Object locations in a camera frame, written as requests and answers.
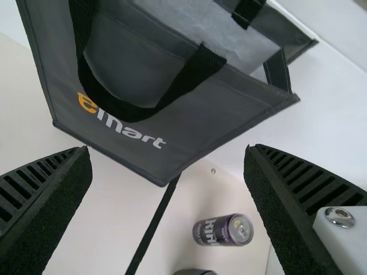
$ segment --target white surface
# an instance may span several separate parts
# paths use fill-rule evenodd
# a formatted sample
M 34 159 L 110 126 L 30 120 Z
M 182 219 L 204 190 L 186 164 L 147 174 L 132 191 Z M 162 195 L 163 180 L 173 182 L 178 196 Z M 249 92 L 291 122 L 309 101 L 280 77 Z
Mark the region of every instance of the white surface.
M 367 206 L 342 208 L 356 219 L 353 227 L 332 224 L 325 217 L 327 207 L 323 207 L 313 228 L 344 275 L 367 275 Z
M 367 72 L 367 10 L 363 8 L 366 0 L 277 1 Z
M 274 247 L 270 247 L 266 275 L 284 275 L 284 270 L 278 260 Z
M 0 175 L 82 145 L 52 126 L 31 52 L 0 33 L 0 60 Z M 93 182 L 44 275 L 124 274 L 165 191 L 89 151 Z
M 232 213 L 244 213 L 252 221 L 254 236 L 248 245 L 207 247 L 195 243 L 195 222 Z M 182 173 L 136 275 L 172 275 L 183 268 L 210 269 L 218 275 L 264 275 L 269 248 L 263 221 L 244 181 L 200 160 Z
M 0 1 L 0 33 L 6 34 L 22 46 L 30 49 L 15 0 Z

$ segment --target gray fabric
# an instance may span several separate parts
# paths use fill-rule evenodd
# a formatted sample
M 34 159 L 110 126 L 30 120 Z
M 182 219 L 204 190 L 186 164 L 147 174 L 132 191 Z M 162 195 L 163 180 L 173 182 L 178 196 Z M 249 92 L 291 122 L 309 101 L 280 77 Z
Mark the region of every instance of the gray fabric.
M 163 186 L 197 159 L 299 100 L 226 65 L 193 92 L 138 123 L 117 121 L 92 103 L 86 104 L 86 111 L 78 101 L 78 93 L 84 92 L 77 76 L 68 1 L 18 2 L 22 19 L 28 22 L 25 29 L 55 125 L 157 185 Z M 113 26 L 111 22 L 116 21 L 107 20 L 106 11 L 100 11 L 87 49 L 88 61 L 111 93 L 152 104 L 196 46 L 160 24 L 144 26 L 150 19 L 122 1 L 111 3 L 130 15 L 124 18 L 130 25 L 119 21 Z M 132 30 L 134 20 L 140 24 Z M 155 31 L 146 33 L 153 36 L 151 41 L 142 30 Z M 112 70 L 117 80 L 109 78 Z
M 214 1 L 230 14 L 234 12 L 240 2 L 240 0 Z M 312 40 L 305 35 L 285 16 L 269 5 L 265 5 L 260 10 L 251 22 L 251 27 L 280 47 L 283 47 L 288 64 L 307 49 L 317 44 L 316 40 Z
M 268 83 L 268 80 L 266 79 L 266 74 L 264 70 L 264 65 L 259 66 L 256 70 L 253 71 L 253 73 L 250 74 L 250 76 L 264 82 Z
M 134 0 L 165 25 L 197 44 L 204 42 L 243 73 L 252 73 L 279 50 L 253 28 L 244 31 L 213 0 Z

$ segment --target white wall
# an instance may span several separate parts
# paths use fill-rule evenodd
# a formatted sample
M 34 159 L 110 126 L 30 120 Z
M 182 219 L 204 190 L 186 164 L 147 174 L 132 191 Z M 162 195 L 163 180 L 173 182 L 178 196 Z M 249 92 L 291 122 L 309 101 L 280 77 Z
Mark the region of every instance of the white wall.
M 367 72 L 366 0 L 277 0 L 298 20 Z
M 30 49 L 15 0 L 0 1 L 0 32 Z

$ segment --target black strap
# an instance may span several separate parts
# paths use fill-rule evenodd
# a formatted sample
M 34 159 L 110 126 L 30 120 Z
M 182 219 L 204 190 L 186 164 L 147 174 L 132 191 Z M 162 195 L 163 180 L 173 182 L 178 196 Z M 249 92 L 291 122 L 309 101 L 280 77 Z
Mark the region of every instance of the black strap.
M 174 190 L 176 189 L 176 185 L 178 183 L 178 180 L 180 178 L 181 174 L 176 176 L 168 185 L 167 190 L 165 194 L 163 195 L 163 198 L 161 202 L 158 205 L 157 210 L 154 213 L 153 219 L 151 220 L 149 227 L 145 231 L 145 234 L 142 238 L 142 241 L 140 242 L 126 272 L 125 275 L 134 275 L 136 270 L 138 269 L 140 262 L 142 261 L 145 252 L 147 252 L 147 249 L 149 247 L 150 241 L 153 239 L 154 233 L 158 228 L 159 222 L 161 221 L 163 214 L 166 211 L 166 208 L 168 206 L 168 203 L 171 200 L 171 197 L 173 195 Z
M 94 77 L 83 51 L 91 36 L 95 0 L 69 0 L 73 22 L 78 76 L 87 96 L 100 108 L 126 122 L 136 122 L 152 117 L 179 97 L 191 92 L 199 84 L 218 72 L 227 60 L 201 44 L 176 75 L 166 93 L 154 108 L 143 108 L 118 99 Z
M 241 0 L 232 13 L 232 18 L 247 30 L 265 4 L 266 0 Z

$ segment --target black foam pad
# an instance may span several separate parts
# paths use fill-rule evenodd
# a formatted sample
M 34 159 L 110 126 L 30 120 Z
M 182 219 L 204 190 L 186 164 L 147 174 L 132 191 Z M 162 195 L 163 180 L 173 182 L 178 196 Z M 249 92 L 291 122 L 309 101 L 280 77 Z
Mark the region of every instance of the black foam pad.
M 42 274 L 91 182 L 87 147 L 0 176 L 0 274 Z
M 286 152 L 248 146 L 244 179 L 286 274 L 342 274 L 313 222 L 325 206 L 367 204 L 367 192 Z

